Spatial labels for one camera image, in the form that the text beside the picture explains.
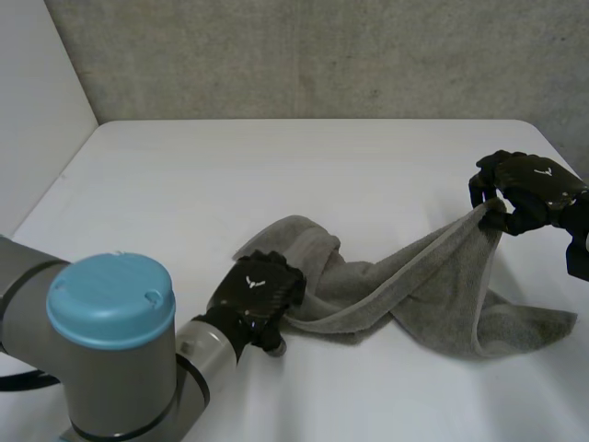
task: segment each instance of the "white wall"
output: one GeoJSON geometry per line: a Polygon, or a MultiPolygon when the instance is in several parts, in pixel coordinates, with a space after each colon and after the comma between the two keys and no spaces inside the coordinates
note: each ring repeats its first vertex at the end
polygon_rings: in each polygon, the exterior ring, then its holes
{"type": "Polygon", "coordinates": [[[0,234],[12,235],[97,127],[42,0],[0,0],[0,234]]]}

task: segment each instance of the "concrete wall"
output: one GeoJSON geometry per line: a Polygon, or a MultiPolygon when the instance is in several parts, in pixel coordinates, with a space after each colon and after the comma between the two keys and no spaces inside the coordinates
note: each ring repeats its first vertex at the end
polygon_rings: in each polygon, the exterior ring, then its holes
{"type": "Polygon", "coordinates": [[[42,0],[0,1],[0,234],[10,236],[97,121],[42,0]]]}
{"type": "Polygon", "coordinates": [[[589,178],[587,0],[46,0],[101,122],[505,118],[589,178]]]}

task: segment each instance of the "gray towel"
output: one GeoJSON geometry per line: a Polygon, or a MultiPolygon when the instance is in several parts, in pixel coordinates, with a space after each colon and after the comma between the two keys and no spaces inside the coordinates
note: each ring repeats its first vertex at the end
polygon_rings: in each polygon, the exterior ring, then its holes
{"type": "Polygon", "coordinates": [[[447,355],[531,352],[567,336],[576,315],[516,306],[489,290],[501,238],[478,227],[489,207],[505,210],[491,200],[375,264],[346,262],[340,240],[302,216],[266,227],[234,259],[276,250],[303,271],[305,301],[285,315],[301,331],[363,339],[392,315],[417,342],[447,355]]]}

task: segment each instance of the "robotic arm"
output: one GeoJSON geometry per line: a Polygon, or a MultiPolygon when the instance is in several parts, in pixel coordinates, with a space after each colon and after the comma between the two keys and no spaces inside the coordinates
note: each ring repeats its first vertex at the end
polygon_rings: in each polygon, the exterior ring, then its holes
{"type": "Polygon", "coordinates": [[[498,151],[477,163],[480,172],[469,182],[473,207],[497,195],[515,207],[512,214],[489,211],[482,227],[510,235],[547,226],[572,236],[567,249],[569,274],[589,281],[589,186],[549,158],[498,151]]]}
{"type": "Polygon", "coordinates": [[[59,379],[72,422],[61,442],[180,442],[246,345],[284,353],[278,321],[306,286],[284,257],[255,252],[175,334],[169,274],[145,256],[68,263],[0,238],[0,262],[1,350],[42,370],[2,390],[59,379]]]}

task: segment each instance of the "black cable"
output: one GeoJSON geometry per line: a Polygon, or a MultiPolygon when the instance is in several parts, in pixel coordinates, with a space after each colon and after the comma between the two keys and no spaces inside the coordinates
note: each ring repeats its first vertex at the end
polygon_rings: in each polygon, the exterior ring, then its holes
{"type": "Polygon", "coordinates": [[[58,378],[44,371],[33,370],[17,375],[0,376],[0,392],[38,390],[59,383],[58,378]]]}

